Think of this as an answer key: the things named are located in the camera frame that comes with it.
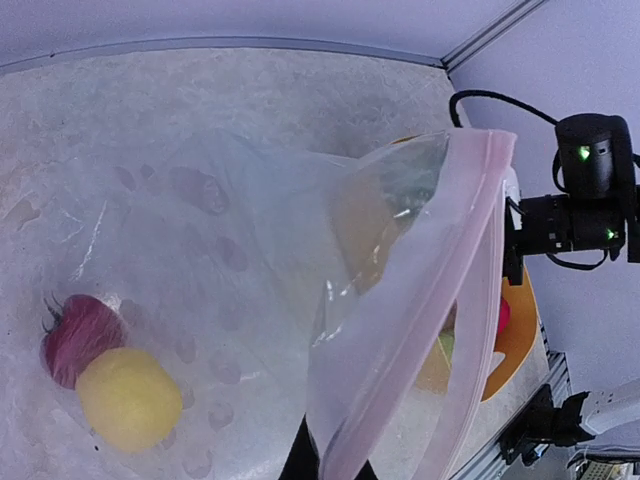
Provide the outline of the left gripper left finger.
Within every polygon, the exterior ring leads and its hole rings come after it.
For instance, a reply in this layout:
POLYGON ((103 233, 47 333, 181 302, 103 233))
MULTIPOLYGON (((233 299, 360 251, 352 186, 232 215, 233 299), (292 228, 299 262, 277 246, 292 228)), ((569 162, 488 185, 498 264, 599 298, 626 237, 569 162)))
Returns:
POLYGON ((315 442, 303 417, 280 474, 280 480, 317 480, 319 457, 315 442))

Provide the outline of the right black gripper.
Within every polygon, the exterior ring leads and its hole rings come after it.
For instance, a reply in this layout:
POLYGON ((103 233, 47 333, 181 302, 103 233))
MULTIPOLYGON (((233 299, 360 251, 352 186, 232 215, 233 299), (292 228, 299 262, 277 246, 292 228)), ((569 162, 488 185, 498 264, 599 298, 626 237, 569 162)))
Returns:
POLYGON ((521 209, 511 197, 506 197, 505 201, 503 277, 507 279, 510 286, 522 286, 524 281, 524 255, 520 246, 522 238, 514 221, 514 215, 521 213, 521 209))

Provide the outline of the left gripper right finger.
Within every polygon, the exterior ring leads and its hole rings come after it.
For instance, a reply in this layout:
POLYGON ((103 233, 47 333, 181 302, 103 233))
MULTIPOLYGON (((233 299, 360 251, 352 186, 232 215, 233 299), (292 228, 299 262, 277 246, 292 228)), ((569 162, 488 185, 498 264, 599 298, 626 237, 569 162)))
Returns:
POLYGON ((353 464, 357 468, 354 470, 354 480, 378 480, 378 476, 368 459, 361 455, 355 455, 353 464))

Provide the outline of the yellow toy lemon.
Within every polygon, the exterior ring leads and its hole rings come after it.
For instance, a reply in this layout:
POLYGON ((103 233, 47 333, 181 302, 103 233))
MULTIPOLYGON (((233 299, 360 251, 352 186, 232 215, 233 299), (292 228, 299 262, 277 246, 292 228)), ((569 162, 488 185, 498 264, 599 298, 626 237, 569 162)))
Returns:
POLYGON ((90 427, 126 453, 164 440, 183 408, 179 386, 155 357, 130 347, 95 358, 78 377, 75 391, 90 427))

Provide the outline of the clear zip top bag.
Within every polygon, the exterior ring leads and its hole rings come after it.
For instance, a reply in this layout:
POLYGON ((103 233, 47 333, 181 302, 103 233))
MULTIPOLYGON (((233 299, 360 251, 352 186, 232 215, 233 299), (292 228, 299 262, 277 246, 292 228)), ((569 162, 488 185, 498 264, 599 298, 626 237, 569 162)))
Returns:
POLYGON ((303 417, 318 479, 445 479, 480 398, 409 385, 392 404, 351 374, 374 323, 345 335, 414 229, 435 174, 392 144, 345 158, 213 131, 161 151, 99 148, 1 180, 1 475, 5 479, 275 479, 303 417), (169 436, 120 451, 41 359, 44 299, 91 295, 123 347, 181 390, 169 436))

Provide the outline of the red toy tomato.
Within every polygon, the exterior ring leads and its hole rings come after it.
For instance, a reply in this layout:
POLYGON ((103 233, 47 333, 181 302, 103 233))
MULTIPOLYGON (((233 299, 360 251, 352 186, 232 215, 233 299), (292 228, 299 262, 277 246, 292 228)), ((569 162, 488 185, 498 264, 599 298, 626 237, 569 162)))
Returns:
POLYGON ((98 356, 126 345, 120 316, 101 300, 74 294, 60 303, 44 299, 53 324, 42 324, 41 359, 45 370, 62 388, 74 390, 78 377, 98 356))

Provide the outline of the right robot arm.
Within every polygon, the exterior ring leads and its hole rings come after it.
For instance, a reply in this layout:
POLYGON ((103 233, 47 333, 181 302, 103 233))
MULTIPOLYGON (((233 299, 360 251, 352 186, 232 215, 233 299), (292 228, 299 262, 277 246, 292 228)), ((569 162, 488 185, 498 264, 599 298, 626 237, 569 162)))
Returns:
MULTIPOLYGON (((620 252, 639 260, 639 187, 626 121, 616 115, 582 113, 556 120, 512 97, 486 90, 464 90, 449 100, 454 126, 460 126, 460 100, 491 98, 525 110, 553 125, 557 151, 552 178, 558 194, 516 200, 506 198, 503 273, 512 286, 524 282, 524 259, 544 255, 567 269, 592 271, 594 265, 560 259, 565 252, 599 251, 604 261, 620 252)), ((553 404, 551 388, 543 385, 506 431, 503 445, 521 443, 574 446, 639 418, 636 380, 606 391, 581 392, 561 406, 553 404)))

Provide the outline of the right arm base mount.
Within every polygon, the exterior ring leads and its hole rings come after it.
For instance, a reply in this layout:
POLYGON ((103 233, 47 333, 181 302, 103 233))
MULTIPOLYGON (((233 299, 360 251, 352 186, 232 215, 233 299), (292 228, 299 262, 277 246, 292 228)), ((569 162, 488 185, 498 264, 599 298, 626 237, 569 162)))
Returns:
POLYGON ((555 407, 551 386, 543 384, 500 435, 500 451, 506 464, 511 465, 520 457, 525 466, 531 466, 540 458, 536 452, 540 445, 572 447, 593 440, 595 436, 581 426, 581 410, 588 395, 572 395, 555 407))

